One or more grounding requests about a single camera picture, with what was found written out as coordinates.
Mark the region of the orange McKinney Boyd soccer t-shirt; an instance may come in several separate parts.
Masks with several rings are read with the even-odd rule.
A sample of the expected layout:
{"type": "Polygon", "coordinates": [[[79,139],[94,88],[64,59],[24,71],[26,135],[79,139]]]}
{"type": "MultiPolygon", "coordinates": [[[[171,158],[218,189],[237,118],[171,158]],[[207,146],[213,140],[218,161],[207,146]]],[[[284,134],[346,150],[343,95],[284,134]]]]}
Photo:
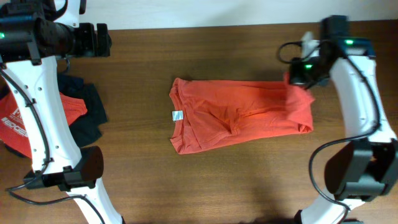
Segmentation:
{"type": "Polygon", "coordinates": [[[194,154],[262,138],[313,131],[308,90],[282,81],[183,80],[169,96],[178,154],[194,154]]]}

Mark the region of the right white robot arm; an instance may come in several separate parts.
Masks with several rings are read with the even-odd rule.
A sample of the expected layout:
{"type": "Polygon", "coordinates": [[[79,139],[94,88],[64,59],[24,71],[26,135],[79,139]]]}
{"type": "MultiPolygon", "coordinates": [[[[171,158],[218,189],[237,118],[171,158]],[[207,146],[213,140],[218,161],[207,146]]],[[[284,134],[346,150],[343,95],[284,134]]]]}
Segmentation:
{"type": "Polygon", "coordinates": [[[302,55],[289,62],[294,85],[331,80],[337,90],[345,137],[319,146],[308,172],[317,199],[295,223],[347,223],[355,208],[387,195],[397,182],[397,135],[384,112],[376,61],[367,39],[337,37],[297,42],[302,55]]]}

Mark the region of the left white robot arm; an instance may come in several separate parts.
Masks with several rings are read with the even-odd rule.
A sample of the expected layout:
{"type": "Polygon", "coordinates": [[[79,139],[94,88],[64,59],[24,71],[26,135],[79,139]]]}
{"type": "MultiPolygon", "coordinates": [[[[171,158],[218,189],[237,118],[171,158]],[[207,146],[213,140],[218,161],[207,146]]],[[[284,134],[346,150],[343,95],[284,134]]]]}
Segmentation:
{"type": "Polygon", "coordinates": [[[1,13],[1,75],[16,99],[32,152],[26,189],[57,186],[89,223],[123,223],[103,184],[104,161],[96,146],[80,148],[67,124],[57,83],[57,60],[107,57],[106,24],[79,26],[43,12],[1,13]]]}

